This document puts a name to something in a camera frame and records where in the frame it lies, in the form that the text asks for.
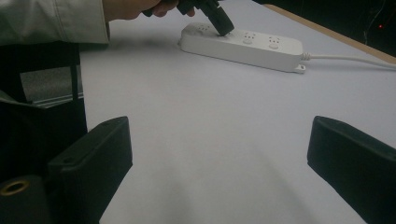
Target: dark background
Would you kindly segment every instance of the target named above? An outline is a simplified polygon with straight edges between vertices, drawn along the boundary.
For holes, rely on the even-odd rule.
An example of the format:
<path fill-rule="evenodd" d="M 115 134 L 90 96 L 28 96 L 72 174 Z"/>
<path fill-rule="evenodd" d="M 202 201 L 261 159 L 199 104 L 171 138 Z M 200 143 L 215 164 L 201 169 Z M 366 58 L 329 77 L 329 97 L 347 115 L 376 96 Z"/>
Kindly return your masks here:
<path fill-rule="evenodd" d="M 396 56 L 396 0 L 254 0 Z"/>

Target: power strip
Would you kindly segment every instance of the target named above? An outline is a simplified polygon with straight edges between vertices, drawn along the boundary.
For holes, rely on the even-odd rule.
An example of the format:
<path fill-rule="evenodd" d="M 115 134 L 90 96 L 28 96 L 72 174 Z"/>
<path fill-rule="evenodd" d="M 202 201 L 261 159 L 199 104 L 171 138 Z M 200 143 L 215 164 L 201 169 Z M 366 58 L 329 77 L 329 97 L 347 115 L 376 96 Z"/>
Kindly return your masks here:
<path fill-rule="evenodd" d="M 304 73 L 300 41 L 277 35 L 233 30 L 220 36 L 211 24 L 193 22 L 181 32 L 182 50 L 283 72 Z"/>

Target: wooden edge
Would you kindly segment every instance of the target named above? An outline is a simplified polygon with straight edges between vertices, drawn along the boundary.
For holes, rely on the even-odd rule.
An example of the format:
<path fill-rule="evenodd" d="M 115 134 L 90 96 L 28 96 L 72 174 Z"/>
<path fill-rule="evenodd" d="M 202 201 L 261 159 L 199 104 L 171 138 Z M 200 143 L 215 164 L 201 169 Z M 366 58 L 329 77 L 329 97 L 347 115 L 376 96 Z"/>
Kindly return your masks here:
<path fill-rule="evenodd" d="M 288 12 L 287 10 L 282 9 L 280 7 L 276 7 L 274 5 L 269 5 L 269 4 L 264 4 L 264 6 L 268 7 L 269 9 L 273 10 L 274 12 L 277 12 L 283 16 L 286 16 L 286 17 L 294 20 L 294 21 L 297 21 L 302 25 L 305 25 L 311 29 L 319 31 L 325 35 L 328 35 L 328 36 L 336 39 L 336 40 L 339 40 L 345 44 L 348 44 L 349 46 L 352 46 L 355 49 L 359 49 L 359 50 L 364 51 L 368 54 L 371 54 L 371 55 L 375 56 L 376 58 L 381 59 L 387 63 L 396 63 L 395 57 L 392 57 L 392 56 L 388 55 L 387 53 L 384 53 L 378 49 L 373 49 L 367 45 L 363 45 L 361 42 L 358 42 L 354 39 L 348 38 L 344 35 L 340 35 L 340 34 L 336 33 L 335 31 L 332 31 L 332 30 L 330 30 L 326 27 L 323 27 L 321 25 L 318 25 L 312 21 L 308 21 L 308 20 L 306 20 L 302 17 L 299 17 L 291 12 Z"/>

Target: metal ring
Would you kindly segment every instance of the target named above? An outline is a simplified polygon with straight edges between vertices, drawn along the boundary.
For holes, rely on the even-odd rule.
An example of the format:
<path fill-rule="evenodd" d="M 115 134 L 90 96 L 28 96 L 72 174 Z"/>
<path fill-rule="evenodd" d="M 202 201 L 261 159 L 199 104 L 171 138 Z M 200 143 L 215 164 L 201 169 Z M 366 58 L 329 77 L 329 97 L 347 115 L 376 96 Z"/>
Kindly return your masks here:
<path fill-rule="evenodd" d="M 11 196 L 26 190 L 29 187 L 29 181 L 27 180 L 16 180 L 0 190 L 0 195 L 2 196 Z"/>

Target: electrical outlet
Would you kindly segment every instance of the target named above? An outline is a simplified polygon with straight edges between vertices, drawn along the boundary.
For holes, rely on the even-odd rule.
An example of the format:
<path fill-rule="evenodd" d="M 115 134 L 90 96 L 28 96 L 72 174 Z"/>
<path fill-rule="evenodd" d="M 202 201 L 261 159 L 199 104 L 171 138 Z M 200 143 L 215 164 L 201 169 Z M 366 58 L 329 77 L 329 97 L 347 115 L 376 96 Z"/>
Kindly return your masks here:
<path fill-rule="evenodd" d="M 213 58 L 270 68 L 283 72 L 303 73 L 300 65 L 303 45 L 288 37 L 233 30 L 219 36 L 210 25 L 194 22 L 181 32 L 182 50 Z"/>

